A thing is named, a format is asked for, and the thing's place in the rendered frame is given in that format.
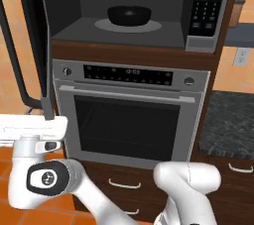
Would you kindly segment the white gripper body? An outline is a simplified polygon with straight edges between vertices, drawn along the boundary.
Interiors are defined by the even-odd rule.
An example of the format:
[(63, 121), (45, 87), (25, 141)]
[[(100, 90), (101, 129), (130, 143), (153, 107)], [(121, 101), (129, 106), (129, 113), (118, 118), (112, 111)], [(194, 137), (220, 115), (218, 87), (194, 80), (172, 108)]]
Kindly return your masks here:
[(23, 136), (39, 136), (43, 141), (60, 141), (67, 128), (67, 117), (46, 120), (40, 115), (0, 114), (0, 145), (12, 145)]

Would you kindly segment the black microwave door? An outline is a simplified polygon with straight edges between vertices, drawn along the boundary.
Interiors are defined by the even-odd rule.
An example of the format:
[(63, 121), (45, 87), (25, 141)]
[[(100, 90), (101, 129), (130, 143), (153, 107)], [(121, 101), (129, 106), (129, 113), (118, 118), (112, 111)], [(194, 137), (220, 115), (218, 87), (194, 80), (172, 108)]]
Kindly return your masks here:
[(45, 0), (21, 0), (42, 100), (54, 105), (51, 31)]

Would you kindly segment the oven door with dark window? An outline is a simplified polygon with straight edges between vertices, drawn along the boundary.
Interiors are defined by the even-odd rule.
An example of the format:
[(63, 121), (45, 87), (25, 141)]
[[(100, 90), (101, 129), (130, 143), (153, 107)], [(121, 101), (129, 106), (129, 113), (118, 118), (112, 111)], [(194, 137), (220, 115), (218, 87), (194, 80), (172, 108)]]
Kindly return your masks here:
[[(60, 91), (76, 89), (178, 98), (195, 103), (148, 101), (84, 96)], [(67, 117), (66, 155), (72, 159), (140, 169), (160, 162), (187, 162), (191, 158), (203, 94), (136, 85), (56, 82), (61, 115)]]

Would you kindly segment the grey microwave turntable plate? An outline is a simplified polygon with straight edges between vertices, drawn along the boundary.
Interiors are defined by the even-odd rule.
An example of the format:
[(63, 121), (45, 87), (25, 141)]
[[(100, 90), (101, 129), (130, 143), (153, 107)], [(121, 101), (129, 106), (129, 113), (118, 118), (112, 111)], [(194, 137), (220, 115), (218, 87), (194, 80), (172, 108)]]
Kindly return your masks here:
[(149, 33), (160, 30), (162, 25), (159, 22), (149, 21), (147, 24), (135, 27), (125, 27), (112, 24), (108, 19), (99, 20), (94, 23), (94, 26), (100, 30), (115, 32), (115, 33), (127, 33), (127, 34), (139, 34)]

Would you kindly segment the black bowl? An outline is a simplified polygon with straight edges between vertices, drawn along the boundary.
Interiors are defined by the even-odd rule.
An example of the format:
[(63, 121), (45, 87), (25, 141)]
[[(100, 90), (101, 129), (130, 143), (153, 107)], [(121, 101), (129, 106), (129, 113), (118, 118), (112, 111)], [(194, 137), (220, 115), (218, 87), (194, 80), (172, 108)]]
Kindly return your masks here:
[(152, 10), (142, 6), (113, 6), (107, 9), (107, 16), (114, 25), (137, 27), (150, 21)]

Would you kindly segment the black and silver microwave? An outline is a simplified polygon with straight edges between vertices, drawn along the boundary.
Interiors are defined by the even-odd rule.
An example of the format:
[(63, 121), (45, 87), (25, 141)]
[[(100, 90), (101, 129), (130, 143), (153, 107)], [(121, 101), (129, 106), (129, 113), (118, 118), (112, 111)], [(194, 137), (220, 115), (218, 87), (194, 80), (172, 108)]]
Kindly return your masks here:
[[(55, 59), (200, 70), (193, 56), (215, 52), (227, 0), (45, 0)], [(113, 6), (152, 10), (160, 30), (115, 33), (94, 23)]]

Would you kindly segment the silver built-in oven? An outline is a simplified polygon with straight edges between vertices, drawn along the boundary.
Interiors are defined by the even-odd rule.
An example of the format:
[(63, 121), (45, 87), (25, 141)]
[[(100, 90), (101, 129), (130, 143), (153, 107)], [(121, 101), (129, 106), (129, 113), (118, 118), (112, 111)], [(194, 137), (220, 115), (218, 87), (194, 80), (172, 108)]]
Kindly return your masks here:
[[(71, 69), (71, 75), (65, 76), (65, 67)], [(205, 97), (210, 72), (164, 68), (144, 65), (113, 64), (102, 62), (55, 59), (53, 61), (54, 85), (57, 81), (74, 83), (95, 83), (102, 85), (132, 86), (140, 88), (174, 89), (179, 91), (200, 92)], [(193, 85), (185, 85), (187, 77), (194, 79)]]

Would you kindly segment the brown wooden tall cabinet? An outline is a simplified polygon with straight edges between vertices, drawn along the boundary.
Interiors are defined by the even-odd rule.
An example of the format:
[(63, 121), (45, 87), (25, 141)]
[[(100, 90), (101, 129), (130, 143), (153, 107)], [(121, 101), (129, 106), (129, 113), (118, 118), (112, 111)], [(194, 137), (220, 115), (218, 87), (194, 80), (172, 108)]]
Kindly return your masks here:
[(151, 222), (160, 162), (186, 162), (234, 0), (47, 0), (66, 155), (122, 210)]

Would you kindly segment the brown wooden drawer front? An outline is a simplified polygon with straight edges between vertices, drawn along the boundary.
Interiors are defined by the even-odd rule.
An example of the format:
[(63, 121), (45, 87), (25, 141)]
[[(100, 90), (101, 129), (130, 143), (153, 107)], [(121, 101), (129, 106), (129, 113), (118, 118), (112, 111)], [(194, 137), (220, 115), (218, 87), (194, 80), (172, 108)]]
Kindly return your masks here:
[[(108, 197), (110, 194), (116, 195), (120, 193), (145, 196), (155, 196), (164, 193), (155, 185), (151, 169), (137, 169), (86, 161), (82, 161), (81, 164), (84, 166), (89, 178)], [(137, 185), (141, 182), (142, 186), (139, 189), (115, 187), (108, 183), (109, 178), (114, 182), (129, 185)]]
[(154, 222), (156, 217), (164, 210), (167, 202), (165, 193), (155, 196), (145, 196), (141, 194), (116, 194), (109, 195), (109, 199), (123, 211), (135, 211), (139, 209), (137, 215), (129, 215), (137, 221)]
[(221, 174), (219, 190), (208, 195), (217, 224), (254, 225), (254, 172), (235, 172), (228, 167), (231, 163), (238, 169), (254, 168), (254, 161), (212, 155), (199, 155), (197, 161), (216, 166)]

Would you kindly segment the brown jar with dark lid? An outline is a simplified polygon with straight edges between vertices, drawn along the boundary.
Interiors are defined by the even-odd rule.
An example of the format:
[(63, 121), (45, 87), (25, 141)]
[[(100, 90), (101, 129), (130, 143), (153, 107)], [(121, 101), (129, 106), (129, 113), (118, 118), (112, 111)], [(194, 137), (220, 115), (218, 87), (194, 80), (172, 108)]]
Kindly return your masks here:
[(239, 18), (241, 15), (242, 8), (245, 4), (246, 0), (235, 0), (234, 6), (232, 9), (230, 21), (229, 21), (229, 27), (230, 28), (236, 28), (239, 22)]

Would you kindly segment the white wall socket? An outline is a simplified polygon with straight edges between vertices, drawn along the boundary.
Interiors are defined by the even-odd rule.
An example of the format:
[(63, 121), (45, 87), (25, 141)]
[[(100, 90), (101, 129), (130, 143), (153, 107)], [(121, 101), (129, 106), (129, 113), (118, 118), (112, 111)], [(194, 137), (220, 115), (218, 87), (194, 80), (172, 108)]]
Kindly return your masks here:
[(250, 54), (250, 49), (249, 48), (238, 48), (233, 65), (234, 66), (245, 66), (246, 62), (248, 60), (248, 56)]

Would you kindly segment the grey wall shelf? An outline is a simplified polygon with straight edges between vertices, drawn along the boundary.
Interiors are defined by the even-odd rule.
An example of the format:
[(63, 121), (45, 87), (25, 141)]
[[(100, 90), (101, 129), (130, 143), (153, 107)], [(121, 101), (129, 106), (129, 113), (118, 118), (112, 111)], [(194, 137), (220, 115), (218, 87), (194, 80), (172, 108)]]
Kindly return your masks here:
[(254, 48), (254, 23), (239, 23), (236, 28), (229, 28), (224, 44), (227, 47)]

